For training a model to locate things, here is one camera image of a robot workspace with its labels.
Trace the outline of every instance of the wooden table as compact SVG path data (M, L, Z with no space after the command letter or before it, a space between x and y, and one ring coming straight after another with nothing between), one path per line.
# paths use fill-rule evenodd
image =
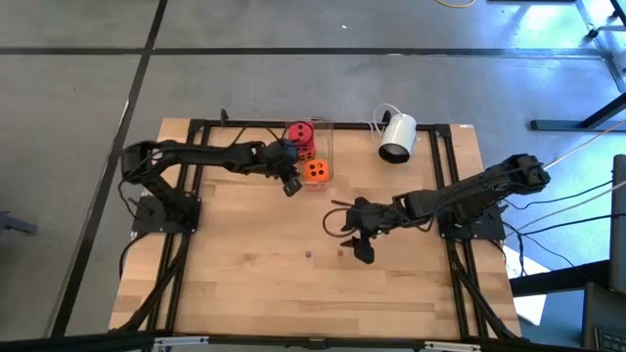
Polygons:
M189 119L167 118L158 139L185 142L188 125ZM480 172L473 127L451 128L461 178ZM226 146L239 130L211 128L209 144ZM191 239L175 332L459 338L445 243L436 226L429 234L398 229L375 240L372 265L355 259L339 247L342 240L322 230L322 217L335 207L331 199L363 196L389 203L393 195L436 189L427 133L418 134L410 161L391 165L379 158L370 131L336 130L334 179L324 191L302 190L292 198L285 197L280 181L206 167L201 221ZM240 142L250 140L269 143L272 137L250 128ZM440 150L445 160L443 141ZM178 171L171 167L163 177L173 185ZM189 174L191 182L193 167ZM329 226L338 231L343 220L338 214ZM162 245L163 234L153 234L129 251L111 328L126 322L153 288ZM475 241L473 248L481 291L519 334L501 252L488 242ZM168 301L166 294L158 328L164 326ZM476 334L467 293L465 302L470 332Z

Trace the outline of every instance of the concrete floor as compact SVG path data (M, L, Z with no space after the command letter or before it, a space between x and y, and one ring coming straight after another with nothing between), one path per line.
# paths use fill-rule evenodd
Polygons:
M598 23L612 12L607 3L586 2ZM156 7L155 0L7 0L0 3L0 46L139 47ZM168 5L156 45L593 48L582 40L586 31L571 4L477 0L471 8L451 10L434 1L410 0L184 0ZM602 36L624 67L619 54L626 34ZM45 334L138 59L0 56L1 209L40 227L33 237L13 232L0 237L1 340ZM514 153L551 161L591 135L530 132L528 121L584 118L617 95L597 59L153 57L126 141L154 138L164 117L218 118L221 108L234 119L325 115L353 121L370 118L373 107L388 102L424 123L474 124L485 165ZM609 180L612 156L626 153L624 138L602 137L552 168L553 182L545 192L511 200L557 198ZM133 193L138 190L128 187ZM505 219L520 226L561 206L508 210ZM608 212L609 198L602 198L544 225ZM112 192L69 333L106 330L117 258L130 223ZM554 230L536 239L574 263L608 257L608 222ZM516 248L515 241L508 244ZM526 254L549 268L567 266L532 242ZM580 301L582 309L579 297L567 297ZM576 345L571 332L576 320L555 318L561 302L549 297L545 324L523 325L524 335Z

